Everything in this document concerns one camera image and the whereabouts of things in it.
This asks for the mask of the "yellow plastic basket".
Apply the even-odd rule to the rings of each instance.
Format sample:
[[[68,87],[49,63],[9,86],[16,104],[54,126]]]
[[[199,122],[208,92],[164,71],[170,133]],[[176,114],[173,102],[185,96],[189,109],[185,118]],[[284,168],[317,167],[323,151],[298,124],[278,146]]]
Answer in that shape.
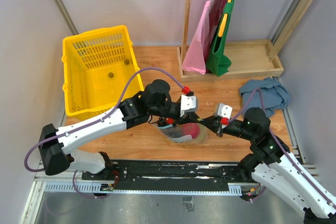
[[[66,37],[61,60],[65,110],[70,118],[89,119],[115,106],[120,97],[129,98],[144,89],[140,75],[133,77],[140,68],[125,25]]]

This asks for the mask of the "black grape bunch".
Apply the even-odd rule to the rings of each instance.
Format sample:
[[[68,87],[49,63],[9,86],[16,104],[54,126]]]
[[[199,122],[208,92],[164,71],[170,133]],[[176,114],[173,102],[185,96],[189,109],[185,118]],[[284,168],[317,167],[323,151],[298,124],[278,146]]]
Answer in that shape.
[[[182,136],[181,128],[174,124],[167,124],[165,120],[166,119],[163,119],[157,124],[157,128],[159,129],[159,131],[168,138],[181,137]]]

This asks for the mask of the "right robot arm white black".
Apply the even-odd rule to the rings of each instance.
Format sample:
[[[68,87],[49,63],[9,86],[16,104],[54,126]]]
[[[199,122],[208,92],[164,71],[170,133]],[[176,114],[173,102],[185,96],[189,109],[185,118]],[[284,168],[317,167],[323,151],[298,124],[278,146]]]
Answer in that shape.
[[[251,153],[238,163],[238,177],[255,181],[289,204],[304,223],[335,223],[335,196],[296,159],[289,147],[270,130],[261,108],[250,108],[242,121],[217,114],[199,122],[216,133],[250,141]]]

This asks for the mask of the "clear zip top bag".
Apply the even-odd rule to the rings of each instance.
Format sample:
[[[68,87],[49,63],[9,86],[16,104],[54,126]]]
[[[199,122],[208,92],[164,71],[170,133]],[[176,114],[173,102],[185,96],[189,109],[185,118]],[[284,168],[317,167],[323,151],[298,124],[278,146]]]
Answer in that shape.
[[[176,124],[173,119],[163,119],[154,127],[177,144],[202,144],[207,140],[206,127],[197,123]]]

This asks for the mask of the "red pomegranate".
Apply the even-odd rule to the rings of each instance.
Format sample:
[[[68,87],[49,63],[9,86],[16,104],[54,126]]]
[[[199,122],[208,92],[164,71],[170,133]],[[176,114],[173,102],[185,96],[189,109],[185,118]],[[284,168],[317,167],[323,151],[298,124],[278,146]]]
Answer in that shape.
[[[182,125],[182,132],[185,136],[190,136],[191,139],[195,139],[199,136],[201,132],[201,128],[196,123],[189,123]]]

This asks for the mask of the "red apple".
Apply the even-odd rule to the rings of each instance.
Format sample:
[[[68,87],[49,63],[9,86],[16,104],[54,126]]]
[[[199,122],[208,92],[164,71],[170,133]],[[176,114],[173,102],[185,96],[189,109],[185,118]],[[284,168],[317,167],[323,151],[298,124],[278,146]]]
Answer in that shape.
[[[166,121],[167,124],[173,124],[174,123],[174,120],[170,119],[170,118],[167,118],[165,121]]]

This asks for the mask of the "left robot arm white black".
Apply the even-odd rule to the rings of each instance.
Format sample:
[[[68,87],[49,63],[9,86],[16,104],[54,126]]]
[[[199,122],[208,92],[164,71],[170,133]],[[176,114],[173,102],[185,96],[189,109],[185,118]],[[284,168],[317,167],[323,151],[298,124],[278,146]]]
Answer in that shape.
[[[110,133],[147,123],[151,116],[189,123],[188,117],[197,110],[198,101],[188,87],[183,88],[182,92],[178,101],[173,102],[169,84],[157,79],[148,84],[144,91],[90,119],[58,129],[53,124],[44,126],[38,149],[45,174],[57,175],[72,167],[85,169],[102,180],[108,179],[112,175],[108,155],[103,152],[80,152],[78,148]]]

